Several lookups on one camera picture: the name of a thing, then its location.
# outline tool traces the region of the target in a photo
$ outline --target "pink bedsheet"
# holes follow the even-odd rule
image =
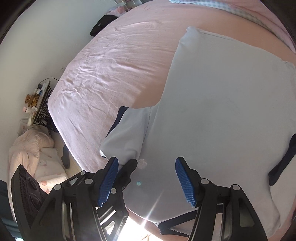
[[[259,19],[269,29],[277,34],[295,53],[293,40],[281,21],[259,0],[219,0],[233,5]]]
[[[296,65],[296,55],[271,32],[225,11],[168,0],[138,6],[82,49],[49,99],[54,123],[83,170],[96,172],[106,164],[99,147],[120,106],[158,103],[188,26],[232,37]]]

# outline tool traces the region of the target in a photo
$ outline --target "white wall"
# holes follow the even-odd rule
[[[0,179],[7,181],[8,150],[16,138],[26,94],[45,78],[59,79],[92,39],[92,27],[113,0],[37,0],[0,45]]]

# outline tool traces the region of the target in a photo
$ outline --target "blue gripper pad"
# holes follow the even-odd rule
[[[195,194],[194,194],[194,187],[182,165],[179,158],[176,159],[175,162],[175,169],[177,176],[179,178],[179,182],[185,194],[187,202],[191,204],[192,207],[196,205]]]
[[[107,201],[117,173],[118,173],[118,159],[114,158],[114,161],[111,167],[109,168],[100,186],[100,194],[98,199],[99,207],[101,207]]]

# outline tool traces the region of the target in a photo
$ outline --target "floor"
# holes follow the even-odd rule
[[[51,132],[51,136],[54,139],[54,147],[57,149],[59,157],[62,157],[63,156],[63,147],[65,145],[65,142],[63,141],[63,139],[59,133]],[[69,157],[70,157],[70,168],[65,169],[65,172],[68,175],[68,177],[70,178],[70,177],[76,175],[77,173],[81,172],[82,169],[80,168],[78,163],[75,161],[74,157],[71,155],[70,152],[69,152]]]

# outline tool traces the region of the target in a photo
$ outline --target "side table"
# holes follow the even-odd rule
[[[30,114],[28,119],[28,126],[33,124],[45,126],[46,128],[58,132],[57,128],[54,125],[54,122],[49,114],[47,102],[52,93],[50,88],[50,79],[47,80],[42,86],[42,93],[38,99],[36,111],[33,114]]]

